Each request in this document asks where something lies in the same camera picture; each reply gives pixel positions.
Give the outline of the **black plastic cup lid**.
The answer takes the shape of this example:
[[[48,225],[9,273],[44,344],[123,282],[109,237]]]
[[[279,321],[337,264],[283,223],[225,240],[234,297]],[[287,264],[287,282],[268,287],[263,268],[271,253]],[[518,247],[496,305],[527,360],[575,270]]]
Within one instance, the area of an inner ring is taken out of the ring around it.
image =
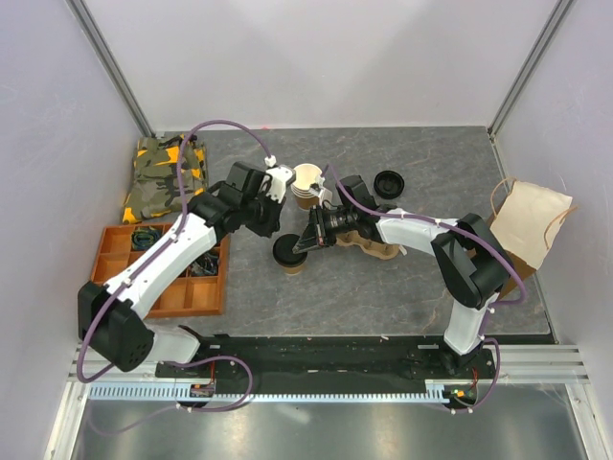
[[[299,240],[297,234],[284,234],[278,237],[272,247],[275,262],[283,267],[296,267],[307,259],[307,253],[294,253],[293,248]]]

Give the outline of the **single brown paper cup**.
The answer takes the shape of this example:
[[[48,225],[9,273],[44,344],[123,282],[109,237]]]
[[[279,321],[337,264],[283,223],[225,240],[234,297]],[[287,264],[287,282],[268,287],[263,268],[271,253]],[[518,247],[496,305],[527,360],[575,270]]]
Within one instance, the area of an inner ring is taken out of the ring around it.
[[[288,276],[297,275],[300,273],[306,266],[306,262],[302,261],[300,264],[281,264],[281,268],[284,273]]]

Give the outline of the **cardboard cup carrier tray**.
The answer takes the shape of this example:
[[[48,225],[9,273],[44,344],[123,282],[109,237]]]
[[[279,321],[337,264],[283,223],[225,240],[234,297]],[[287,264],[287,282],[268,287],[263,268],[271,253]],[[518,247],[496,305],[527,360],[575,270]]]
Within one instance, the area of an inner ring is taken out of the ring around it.
[[[356,230],[337,235],[335,244],[341,247],[357,246],[363,253],[379,260],[391,260],[400,252],[397,244],[367,240]]]

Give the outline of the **brown paper bag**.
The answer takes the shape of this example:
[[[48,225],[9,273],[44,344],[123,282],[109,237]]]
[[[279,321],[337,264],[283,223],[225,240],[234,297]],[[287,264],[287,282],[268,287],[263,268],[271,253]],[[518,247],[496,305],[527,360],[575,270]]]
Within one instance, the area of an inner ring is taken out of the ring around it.
[[[524,282],[542,267],[561,226],[578,206],[570,196],[515,177],[502,179],[494,189],[504,185],[509,191],[501,203],[490,195],[488,224]]]

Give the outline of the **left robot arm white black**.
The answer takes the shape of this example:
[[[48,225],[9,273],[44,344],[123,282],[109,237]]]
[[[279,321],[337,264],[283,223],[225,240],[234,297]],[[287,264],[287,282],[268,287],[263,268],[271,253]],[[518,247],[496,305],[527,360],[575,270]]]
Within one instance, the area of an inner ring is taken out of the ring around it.
[[[176,361],[190,377],[206,373],[210,354],[193,334],[155,331],[144,319],[171,283],[227,235],[240,227],[266,238],[279,231],[285,192],[294,179],[288,166],[262,171],[237,162],[225,180],[193,196],[170,229],[132,265],[101,285],[88,282],[80,288],[81,348],[95,350],[123,372],[152,359]]]

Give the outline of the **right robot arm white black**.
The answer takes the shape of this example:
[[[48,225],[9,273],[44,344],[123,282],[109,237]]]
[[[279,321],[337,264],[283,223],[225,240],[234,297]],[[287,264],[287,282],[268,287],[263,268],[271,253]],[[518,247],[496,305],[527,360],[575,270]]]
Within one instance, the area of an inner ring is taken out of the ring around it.
[[[485,340],[481,328],[487,308],[511,277],[510,256],[476,214],[435,220],[400,208],[382,208],[359,175],[343,178],[336,189],[342,204],[311,207],[306,229],[292,251],[304,254],[331,247],[339,235],[356,231],[368,241],[401,245],[434,257],[453,298],[443,334],[447,347],[439,352],[438,362],[446,375],[462,376],[473,365],[472,353]]]

